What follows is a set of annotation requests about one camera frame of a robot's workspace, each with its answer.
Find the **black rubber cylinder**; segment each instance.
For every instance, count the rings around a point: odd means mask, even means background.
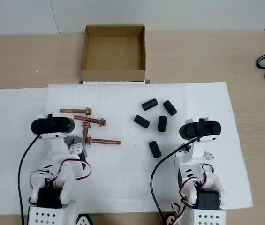
[[[159,117],[159,125],[157,127],[157,130],[159,132],[165,132],[167,127],[167,117],[166,116],[160,116]]]
[[[161,151],[156,141],[149,142],[149,147],[154,158],[158,158],[161,156]]]
[[[150,122],[148,120],[146,120],[145,118],[139,116],[139,115],[136,115],[134,120],[133,120],[135,123],[137,123],[138,125],[142,126],[143,128],[148,128],[149,125],[150,125]]]
[[[151,109],[155,106],[157,106],[159,103],[157,102],[157,100],[154,98],[154,99],[151,99],[150,101],[148,102],[145,102],[142,104],[142,107],[143,109],[146,111],[148,109]]]
[[[164,108],[168,111],[168,113],[173,116],[177,113],[177,110],[175,109],[175,107],[172,105],[172,103],[167,100],[165,101],[163,104]]]

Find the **red wire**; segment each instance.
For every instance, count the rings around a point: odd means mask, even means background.
[[[65,160],[62,161],[62,163],[61,163],[61,165],[60,165],[60,167],[59,167],[59,170],[58,170],[57,175],[55,175],[55,176],[54,176],[51,180],[49,180],[49,181],[55,181],[55,180],[58,178],[58,174],[61,172],[61,167],[62,167],[62,165],[63,165],[65,162],[68,162],[68,161],[70,161],[70,162],[81,162],[81,163],[85,163],[85,164],[87,164],[87,165],[90,167],[90,173],[89,173],[88,175],[83,176],[83,177],[75,178],[75,180],[83,180],[83,179],[87,178],[87,177],[91,174],[91,165],[90,165],[88,162],[83,161],[83,160],[80,160],[80,159],[76,159],[76,158],[67,158],[67,159],[65,159]]]

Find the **black cable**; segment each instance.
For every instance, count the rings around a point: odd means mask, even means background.
[[[24,161],[25,156],[27,155],[29,149],[33,146],[33,144],[36,142],[36,140],[40,137],[40,134],[38,134],[34,140],[31,142],[31,144],[28,146],[28,148],[26,149],[26,151],[24,152],[21,161],[20,161],[20,165],[19,165],[19,171],[18,171],[18,192],[19,192],[19,199],[20,199],[20,207],[21,207],[21,221],[22,221],[22,225],[25,225],[25,220],[24,220],[24,210],[23,210],[23,201],[22,201],[22,194],[21,194],[21,187],[20,187],[20,175],[21,175],[21,168],[22,168],[22,164]]]
[[[164,224],[166,224],[166,218],[165,218],[164,215],[162,214],[162,211],[161,211],[161,209],[160,209],[160,207],[159,207],[159,204],[158,204],[158,202],[157,202],[157,200],[156,200],[156,197],[155,197],[155,194],[154,194],[154,191],[153,191],[153,177],[154,177],[154,174],[155,174],[157,168],[158,168],[163,162],[165,162],[168,158],[170,158],[172,155],[174,155],[174,154],[177,153],[178,151],[182,150],[182,149],[185,148],[186,146],[188,146],[188,145],[190,145],[190,144],[196,142],[197,140],[199,140],[199,139],[202,138],[203,136],[204,136],[204,135],[199,136],[199,137],[196,137],[196,138],[190,140],[188,143],[186,143],[186,144],[182,144],[181,146],[179,146],[178,149],[176,149],[175,151],[172,151],[170,154],[168,154],[168,155],[165,156],[162,160],[160,160],[160,161],[156,164],[156,166],[154,167],[154,169],[153,169],[153,171],[152,171],[151,178],[150,178],[150,190],[151,190],[152,198],[153,198],[153,200],[154,200],[154,202],[155,202],[155,205],[156,205],[156,207],[157,207],[157,209],[158,209],[158,211],[159,211],[159,214],[160,214],[160,216],[161,216],[161,218],[162,218]]]

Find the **white paper sheet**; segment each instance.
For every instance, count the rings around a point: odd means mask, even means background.
[[[143,111],[141,103],[151,98],[156,98],[159,106]],[[167,115],[162,106],[167,99],[175,105],[178,113],[173,117],[168,116],[167,131],[161,134],[156,130],[157,121],[160,115]],[[148,142],[157,140],[165,156],[183,142],[178,131],[185,120],[206,116],[212,116],[223,126],[218,140],[211,143],[208,150],[215,154],[216,173],[226,192],[223,208],[252,205],[234,114],[224,83],[49,86],[46,113],[83,106],[93,109],[93,117],[107,120],[106,127],[92,125],[91,136],[122,140],[121,146],[88,147],[88,161],[98,171],[88,181],[76,185],[73,192],[78,207],[84,211],[155,211],[149,178],[159,159],[152,158]],[[132,122],[136,114],[152,122],[147,130]],[[81,132],[81,122],[76,123],[79,128],[77,132]],[[166,161],[158,170],[154,189],[164,210],[170,210],[170,203],[178,201],[174,158]]]
[[[106,127],[92,124],[91,136],[119,139],[122,143],[121,146],[88,146],[92,175],[78,181],[72,192],[80,211],[156,211],[151,199],[149,178],[159,159],[151,156],[148,141],[156,139],[163,155],[166,155],[183,141],[178,130],[184,120],[206,116],[219,121],[223,129],[213,148],[216,152],[215,169],[229,197],[225,208],[252,206],[247,172],[225,84],[54,85],[46,91],[0,90],[0,214],[20,212],[16,174],[20,158],[34,137],[30,124],[36,115],[57,112],[60,108],[86,106],[93,109],[94,117],[107,120]],[[140,104],[150,98],[157,98],[159,106],[145,112]],[[159,115],[167,114],[162,106],[167,99],[173,102],[179,113],[168,116],[169,127],[166,133],[161,134],[156,130],[157,121]],[[133,122],[136,114],[151,121],[147,130]],[[77,126],[75,131],[79,133],[82,130]],[[38,167],[39,160],[45,154],[42,142],[37,142],[27,155],[21,180],[24,200],[31,192],[29,174]],[[163,210],[170,210],[169,204],[179,200],[177,168],[173,158],[157,171],[154,188]]]
[[[19,214],[17,172],[20,159],[34,139],[30,126],[42,113],[45,88],[0,89],[0,214]],[[37,169],[43,147],[36,142],[23,164],[21,187],[24,209],[31,195],[28,178]]]

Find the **perforated plastic base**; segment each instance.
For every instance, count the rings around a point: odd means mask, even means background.
[[[76,219],[77,214],[71,203],[62,209],[32,206],[28,225],[76,225]]]
[[[194,210],[188,208],[184,212],[180,223],[183,225],[226,225],[224,210]]]

